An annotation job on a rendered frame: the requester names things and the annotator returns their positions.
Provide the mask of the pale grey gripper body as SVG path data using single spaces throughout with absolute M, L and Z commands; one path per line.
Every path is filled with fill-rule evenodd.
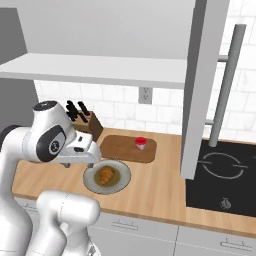
M 60 153 L 54 162 L 63 164 L 82 163 L 82 164 L 95 164 L 102 157 L 99 146 L 92 142 L 86 152 L 75 152 L 71 150 L 68 153 Z

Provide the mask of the brown croissant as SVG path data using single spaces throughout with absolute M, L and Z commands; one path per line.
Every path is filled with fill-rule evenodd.
M 107 184 L 115 175 L 115 172 L 112 167 L 104 166 L 100 169 L 100 184 Z

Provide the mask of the wooden cutting board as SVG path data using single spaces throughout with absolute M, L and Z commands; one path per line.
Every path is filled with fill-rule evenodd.
M 137 137 L 108 135 L 100 145 L 103 158 L 137 163 L 150 163 L 155 159 L 157 143 L 146 138 L 144 148 L 139 149 Z

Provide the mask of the red lidded jam jar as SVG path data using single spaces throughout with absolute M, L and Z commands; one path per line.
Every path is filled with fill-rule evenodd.
M 139 150 L 144 150 L 146 147 L 147 139 L 145 137 L 136 137 L 135 144 L 136 148 Z

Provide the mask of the grey tall cabinet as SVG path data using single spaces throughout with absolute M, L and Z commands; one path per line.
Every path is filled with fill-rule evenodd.
M 17 9 L 0 7 L 0 67 L 26 53 Z M 30 126 L 37 103 L 33 80 L 0 71 L 0 132 L 13 124 Z

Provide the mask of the white cabinet door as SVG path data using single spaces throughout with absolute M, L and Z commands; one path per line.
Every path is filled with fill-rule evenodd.
M 230 0 L 196 0 L 184 86 L 180 177 L 193 180 Z

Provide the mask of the grey round plate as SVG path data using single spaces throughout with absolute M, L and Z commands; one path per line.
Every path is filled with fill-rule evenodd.
M 100 169 L 104 166 L 113 168 L 115 175 L 105 185 L 100 184 Z M 97 194 L 113 194 L 124 189 L 131 180 L 129 167 L 119 160 L 106 159 L 95 164 L 92 168 L 87 168 L 83 174 L 83 182 L 87 189 Z

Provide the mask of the wooden knife block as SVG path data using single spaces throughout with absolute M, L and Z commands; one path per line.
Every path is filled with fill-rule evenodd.
M 91 134 L 93 141 L 96 142 L 103 131 L 103 126 L 93 111 L 90 112 L 90 115 L 87 116 L 86 119 L 87 123 L 85 123 L 81 117 L 78 117 L 72 125 L 77 131 Z

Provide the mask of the wide grey drawer front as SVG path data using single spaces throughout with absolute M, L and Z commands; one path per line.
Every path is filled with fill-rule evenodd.
M 111 226 L 121 220 L 133 223 L 138 231 Z M 173 256 L 178 226 L 102 212 L 88 228 L 102 256 Z

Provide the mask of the black hob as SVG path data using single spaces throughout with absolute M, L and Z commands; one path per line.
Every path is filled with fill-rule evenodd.
M 231 203 L 224 210 L 220 203 Z M 186 206 L 256 217 L 256 145 L 232 142 L 210 147 L 202 140 L 193 180 L 186 180 Z

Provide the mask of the grey hob knob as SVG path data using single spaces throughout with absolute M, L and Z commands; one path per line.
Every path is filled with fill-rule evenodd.
M 224 210 L 229 210 L 231 208 L 231 203 L 227 198 L 224 198 L 221 203 L 220 206 L 224 209 Z

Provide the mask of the grey wall socket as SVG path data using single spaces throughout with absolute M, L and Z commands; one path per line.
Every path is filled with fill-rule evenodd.
M 153 96 L 153 89 L 149 87 L 140 87 L 139 88 L 139 99 L 140 104 L 151 104 Z

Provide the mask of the white wall cabinet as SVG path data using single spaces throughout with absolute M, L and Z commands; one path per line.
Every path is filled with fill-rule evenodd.
M 27 53 L 0 67 L 24 79 L 182 89 L 195 0 L 0 0 Z

